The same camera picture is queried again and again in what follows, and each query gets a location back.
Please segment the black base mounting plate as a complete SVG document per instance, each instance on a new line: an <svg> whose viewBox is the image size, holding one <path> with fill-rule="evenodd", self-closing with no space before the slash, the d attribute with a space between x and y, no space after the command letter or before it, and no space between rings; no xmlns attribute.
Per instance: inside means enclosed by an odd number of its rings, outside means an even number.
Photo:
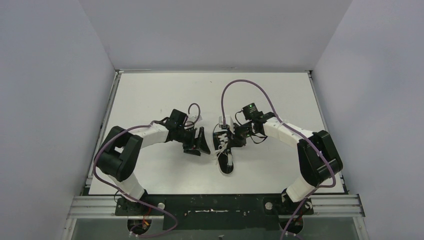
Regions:
<svg viewBox="0 0 424 240"><path fill-rule="evenodd" d="M131 228L139 223L151 224L163 218L162 229L168 230L244 230L276 231L300 229L304 215L314 213L311 199L292 202L280 193L257 194L149 194L141 199L148 206L121 197L115 215L134 217Z"/></svg>

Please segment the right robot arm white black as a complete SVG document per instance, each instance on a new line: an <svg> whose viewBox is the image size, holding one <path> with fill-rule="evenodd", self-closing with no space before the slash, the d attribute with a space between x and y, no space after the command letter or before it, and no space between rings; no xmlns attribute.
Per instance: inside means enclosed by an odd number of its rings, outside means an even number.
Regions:
<svg viewBox="0 0 424 240"><path fill-rule="evenodd" d="M343 169L341 157L331 135L325 131L311 131L278 118L274 112L257 110L254 103L241 109L246 122L233 123L226 118L230 137L227 148L243 147L246 139L254 135L273 138L297 151L300 175L281 193L281 207L295 213L301 201L321 188L333 188L336 174Z"/></svg>

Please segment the black white canvas sneaker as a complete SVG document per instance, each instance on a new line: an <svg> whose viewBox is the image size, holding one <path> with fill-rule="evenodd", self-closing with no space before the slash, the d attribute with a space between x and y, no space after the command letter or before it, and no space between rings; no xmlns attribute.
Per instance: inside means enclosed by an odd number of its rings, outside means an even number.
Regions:
<svg viewBox="0 0 424 240"><path fill-rule="evenodd" d="M214 154L216 155L220 172L223 175L230 175L234 171L234 160L230 148L231 133L228 130L215 131L215 128L212 133Z"/></svg>

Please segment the white shoelace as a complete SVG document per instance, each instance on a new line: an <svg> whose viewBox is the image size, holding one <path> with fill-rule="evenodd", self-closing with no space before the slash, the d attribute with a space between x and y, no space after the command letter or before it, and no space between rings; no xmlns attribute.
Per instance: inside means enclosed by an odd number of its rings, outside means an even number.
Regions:
<svg viewBox="0 0 424 240"><path fill-rule="evenodd" d="M227 131L219 131L212 134L215 154L221 168L232 168L234 166L231 149L228 147L228 136Z"/></svg>

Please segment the aluminium frame rail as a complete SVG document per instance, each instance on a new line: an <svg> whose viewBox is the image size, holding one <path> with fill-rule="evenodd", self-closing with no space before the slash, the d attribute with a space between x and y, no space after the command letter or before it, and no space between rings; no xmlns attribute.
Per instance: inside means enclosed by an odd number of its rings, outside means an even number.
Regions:
<svg viewBox="0 0 424 240"><path fill-rule="evenodd" d="M359 218L365 216L360 196L312 195L313 214L304 218ZM68 219L141 219L141 216L116 216L116 202L112 195L75 196Z"/></svg>

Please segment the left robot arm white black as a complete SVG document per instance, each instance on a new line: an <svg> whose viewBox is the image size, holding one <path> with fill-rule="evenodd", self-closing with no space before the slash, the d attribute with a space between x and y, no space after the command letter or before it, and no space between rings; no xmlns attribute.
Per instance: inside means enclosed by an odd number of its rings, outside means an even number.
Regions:
<svg viewBox="0 0 424 240"><path fill-rule="evenodd" d="M183 152L200 156L210 154L204 127L187 127L188 115L173 109L170 116L162 120L153 120L149 125L138 125L128 129L114 126L102 143L93 160L94 176L106 184L97 174L97 170L107 175L110 186L128 200L128 207L133 212L143 213L151 204L148 203L147 191L134 174L141 149L167 142L182 144Z"/></svg>

